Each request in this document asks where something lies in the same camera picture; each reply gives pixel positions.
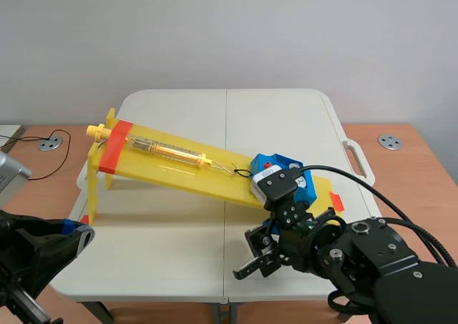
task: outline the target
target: blue holder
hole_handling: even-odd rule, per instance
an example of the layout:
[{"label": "blue holder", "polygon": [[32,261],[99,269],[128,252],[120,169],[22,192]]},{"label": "blue holder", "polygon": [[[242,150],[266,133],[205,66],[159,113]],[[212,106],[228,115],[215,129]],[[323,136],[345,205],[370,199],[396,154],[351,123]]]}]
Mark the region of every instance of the blue holder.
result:
[{"label": "blue holder", "polygon": [[[272,156],[265,156],[264,154],[258,154],[253,161],[251,161],[250,168],[252,175],[262,172],[264,165],[278,165],[281,169],[290,169],[291,164],[297,164],[299,167],[303,167],[303,163],[296,161],[295,159],[287,158],[280,154],[273,154]],[[307,201],[311,206],[316,200],[316,191],[313,184],[313,178],[310,170],[307,170],[302,173],[304,179],[306,179],[305,187],[298,187],[296,194],[294,195],[294,202],[297,204],[299,202]]]}]

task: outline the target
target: red tape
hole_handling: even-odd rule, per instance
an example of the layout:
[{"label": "red tape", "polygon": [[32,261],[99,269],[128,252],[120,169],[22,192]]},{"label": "red tape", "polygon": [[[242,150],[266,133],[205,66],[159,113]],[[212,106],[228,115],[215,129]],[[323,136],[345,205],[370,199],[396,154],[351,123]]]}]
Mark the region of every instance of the red tape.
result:
[{"label": "red tape", "polygon": [[331,201],[332,205],[335,209],[336,212],[343,212],[345,210],[344,204],[342,203],[342,199],[339,194],[335,194],[332,192],[329,192],[329,195],[331,196]]},{"label": "red tape", "polygon": [[100,161],[99,170],[108,174],[114,174],[117,161],[120,158],[122,147],[126,141],[127,133],[132,127],[131,122],[118,121],[107,140],[107,147]]}]

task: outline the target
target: screw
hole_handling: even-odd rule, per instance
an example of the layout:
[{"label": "screw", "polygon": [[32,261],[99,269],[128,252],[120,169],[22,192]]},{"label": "screw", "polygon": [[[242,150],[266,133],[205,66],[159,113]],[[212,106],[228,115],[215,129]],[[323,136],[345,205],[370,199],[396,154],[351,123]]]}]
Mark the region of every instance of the screw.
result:
[{"label": "screw", "polygon": [[271,243],[271,239],[269,237],[263,238],[263,244],[267,247]]},{"label": "screw", "polygon": [[331,256],[333,260],[341,260],[344,256],[344,253],[340,249],[331,249],[329,256]]}]

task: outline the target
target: black wire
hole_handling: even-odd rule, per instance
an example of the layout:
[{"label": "black wire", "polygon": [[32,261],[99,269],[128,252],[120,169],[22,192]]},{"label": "black wire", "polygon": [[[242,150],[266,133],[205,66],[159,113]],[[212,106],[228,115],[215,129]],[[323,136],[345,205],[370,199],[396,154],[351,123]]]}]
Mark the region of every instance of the black wire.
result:
[{"label": "black wire", "polygon": [[[344,177],[349,178],[350,180],[353,180],[354,182],[358,183],[359,185],[363,186],[366,188],[369,192],[372,194],[376,195],[381,201],[383,201],[388,207],[390,207],[398,216],[400,216],[402,219],[404,219],[406,222],[412,222],[407,215],[402,212],[393,202],[388,200],[387,197],[383,196],[378,190],[373,188],[371,185],[368,185],[365,183],[363,180],[359,179],[355,175],[352,175],[348,172],[344,172],[343,170],[340,170],[338,168],[334,167],[328,167],[326,165],[307,165],[304,167],[299,168],[299,171],[305,172],[306,170],[326,170],[328,172],[335,172],[336,174],[340,174]],[[431,246],[431,243],[428,242],[428,240],[424,239],[422,235],[420,235],[418,232],[415,232],[416,235],[422,240],[423,244],[427,247],[431,255],[433,255],[434,259],[437,261],[437,263],[443,265],[444,261],[441,258],[441,256],[437,253],[437,251]]]},{"label": "black wire", "polygon": [[344,293],[341,290],[335,290],[328,295],[328,306],[339,313],[345,315],[368,315],[373,313],[373,309],[366,308],[361,305],[348,302],[347,305],[341,305],[336,303],[334,300],[339,297],[344,297]]},{"label": "black wire", "polygon": [[239,174],[241,177],[252,177],[253,174],[251,173],[250,170],[248,169],[238,169],[238,168],[235,168],[234,169],[234,172],[236,172],[237,174]]},{"label": "black wire", "polygon": [[10,145],[10,144],[13,144],[15,142],[34,142],[36,140],[43,140],[43,139],[48,139],[46,137],[38,137],[38,136],[27,136],[27,137],[21,137],[21,138],[13,138],[13,137],[9,137],[9,136],[4,136],[2,134],[0,134],[0,137],[2,138],[7,138],[7,139],[12,139],[12,142],[7,142],[6,144],[3,144],[2,146],[0,146],[0,149],[2,147],[5,147],[7,145]]},{"label": "black wire", "polygon": [[29,181],[38,181],[38,180],[42,180],[42,179],[46,179],[47,177],[50,177],[51,175],[55,174],[56,172],[59,171],[60,168],[62,168],[62,165],[64,165],[65,161],[67,161],[67,158],[69,156],[69,152],[70,152],[70,142],[72,141],[72,135],[70,133],[68,133],[67,131],[65,131],[64,129],[55,129],[53,132],[51,132],[51,134],[49,135],[49,137],[45,138],[46,140],[50,140],[51,136],[55,133],[55,132],[64,132],[64,133],[67,133],[69,135],[69,144],[67,146],[67,153],[65,154],[65,157],[64,157],[64,160],[62,161],[62,163],[60,164],[60,166],[58,166],[57,169],[55,169],[55,171],[53,172],[50,172],[48,175],[45,175],[45,176],[42,176],[42,177],[35,177],[34,179],[29,179]]},{"label": "black wire", "polygon": [[307,234],[306,241],[299,248],[299,251],[301,251],[301,255],[303,255],[307,250],[310,250],[310,249],[313,248],[313,241],[315,240],[318,232],[320,231],[320,229],[323,227],[324,224],[326,224],[327,222],[329,222],[331,220],[335,220],[340,224],[341,231],[345,230],[346,223],[345,223],[345,220],[343,220],[342,218],[340,218],[340,217],[338,217],[336,215],[333,215],[332,217],[322,218],[320,221],[318,221],[315,224],[315,226],[313,226],[313,229],[310,230],[310,232]]},{"label": "black wire", "polygon": [[449,254],[447,249],[440,243],[438,239],[435,238],[435,236],[427,232],[423,227],[415,225],[413,222],[406,222],[405,220],[400,220],[397,218],[384,217],[383,219],[385,219],[385,221],[389,224],[408,227],[410,230],[414,231],[415,233],[424,236],[426,239],[428,239],[428,241],[431,244],[433,244],[433,246],[437,249],[437,251],[439,251],[439,253],[442,255],[442,257],[444,258],[448,266],[457,269],[457,264],[455,263],[455,261],[453,261],[453,257]]}]

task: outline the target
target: wooden table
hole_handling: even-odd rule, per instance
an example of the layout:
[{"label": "wooden table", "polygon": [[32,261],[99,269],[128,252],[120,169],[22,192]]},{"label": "wooden table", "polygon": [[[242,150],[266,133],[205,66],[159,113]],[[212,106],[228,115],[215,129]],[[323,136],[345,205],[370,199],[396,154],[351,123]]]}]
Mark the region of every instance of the wooden table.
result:
[{"label": "wooden table", "polygon": [[[66,217],[79,194],[76,178],[92,143],[83,126],[32,127],[25,135],[47,136],[53,129],[65,129],[72,135],[68,160],[52,177],[28,182],[4,208],[7,212],[43,218]],[[397,204],[418,225],[436,236],[458,260],[458,187],[411,125],[344,125],[349,138],[356,140],[376,175],[376,188]],[[376,138],[380,134],[399,137],[404,147],[398,151],[384,149]],[[64,146],[46,154],[36,142],[16,144],[10,155],[33,171],[32,177],[45,175],[62,161]],[[379,202],[383,215],[394,214]],[[408,230],[396,228],[420,257],[432,260],[426,248]],[[98,324],[82,305],[65,300],[47,287],[38,298],[53,318],[66,324]],[[107,303],[117,323],[211,323],[206,304],[195,303]],[[246,323],[338,323],[336,314],[325,302],[247,303],[239,308],[240,324]],[[367,318],[352,318],[349,323],[368,323]],[[20,323],[6,308],[0,309],[0,323]]]}]

